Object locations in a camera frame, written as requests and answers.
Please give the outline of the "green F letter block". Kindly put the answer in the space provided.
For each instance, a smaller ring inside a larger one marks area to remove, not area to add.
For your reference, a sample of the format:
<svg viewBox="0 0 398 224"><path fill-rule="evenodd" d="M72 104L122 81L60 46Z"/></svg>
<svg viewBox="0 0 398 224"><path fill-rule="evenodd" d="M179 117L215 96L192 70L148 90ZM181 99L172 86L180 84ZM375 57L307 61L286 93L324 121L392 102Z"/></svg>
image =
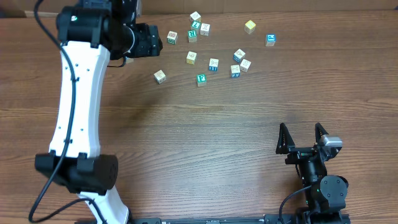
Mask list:
<svg viewBox="0 0 398 224"><path fill-rule="evenodd" d="M207 83L207 78L205 74L197 75L197 86L205 86Z"/></svg>

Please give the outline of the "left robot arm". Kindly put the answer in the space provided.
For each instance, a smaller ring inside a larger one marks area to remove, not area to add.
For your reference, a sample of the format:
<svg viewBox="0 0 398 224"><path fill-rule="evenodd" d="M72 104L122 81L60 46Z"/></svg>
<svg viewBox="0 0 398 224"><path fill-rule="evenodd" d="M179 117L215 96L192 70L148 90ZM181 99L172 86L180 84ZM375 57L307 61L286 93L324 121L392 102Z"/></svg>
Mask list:
<svg viewBox="0 0 398 224"><path fill-rule="evenodd" d="M77 195L95 223L132 223L116 190L118 159L101 153L98 121L106 69L112 60L156 57L162 41L155 25L137 23L140 0L83 0L56 18L51 41L62 59L57 125L49 150L35 157L35 169L49 184Z"/></svg>

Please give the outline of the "plain wooden picture block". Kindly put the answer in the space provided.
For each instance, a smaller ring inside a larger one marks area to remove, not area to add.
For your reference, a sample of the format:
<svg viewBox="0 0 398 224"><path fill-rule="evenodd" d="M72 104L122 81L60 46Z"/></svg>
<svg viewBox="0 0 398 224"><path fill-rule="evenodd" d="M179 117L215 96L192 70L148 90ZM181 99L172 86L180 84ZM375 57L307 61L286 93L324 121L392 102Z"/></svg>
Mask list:
<svg viewBox="0 0 398 224"><path fill-rule="evenodd" d="M155 80L156 80L156 82L158 84L163 83L167 79L165 73L162 70L159 70L159 71L155 72L154 73L154 78L155 78Z"/></svg>

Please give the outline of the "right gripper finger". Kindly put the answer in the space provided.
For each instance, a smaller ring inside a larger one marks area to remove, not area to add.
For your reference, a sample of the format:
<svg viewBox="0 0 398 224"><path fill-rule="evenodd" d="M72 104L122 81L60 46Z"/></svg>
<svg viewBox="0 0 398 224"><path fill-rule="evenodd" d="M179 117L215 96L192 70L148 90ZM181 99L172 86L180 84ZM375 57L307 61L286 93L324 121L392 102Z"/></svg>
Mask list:
<svg viewBox="0 0 398 224"><path fill-rule="evenodd" d="M279 126L279 138L277 147L275 150L276 154L289 154L295 148L295 143L287 129L285 123L281 123Z"/></svg>
<svg viewBox="0 0 398 224"><path fill-rule="evenodd" d="M324 127L320 123L315 124L315 140L317 143L320 142L321 137L325 134L328 134L328 132L324 129Z"/></svg>

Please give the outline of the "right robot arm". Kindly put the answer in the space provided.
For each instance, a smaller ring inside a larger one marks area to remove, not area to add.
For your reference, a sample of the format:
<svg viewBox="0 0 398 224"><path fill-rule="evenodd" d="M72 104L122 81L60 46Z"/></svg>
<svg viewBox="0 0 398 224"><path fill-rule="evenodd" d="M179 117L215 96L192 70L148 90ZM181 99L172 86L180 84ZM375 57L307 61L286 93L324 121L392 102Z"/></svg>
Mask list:
<svg viewBox="0 0 398 224"><path fill-rule="evenodd" d="M315 143L310 147L296 147L284 123L279 126L276 154L285 154L287 165L295 166L302 180L302 188L287 196L279 207L280 223L349 223L348 215L341 213L346 207L345 198L349 183L340 175L329 175L325 162L342 150L343 141L332 136L320 123L315 124ZM305 194L306 207L298 208L291 216L283 216L282 210L292 197Z"/></svg>

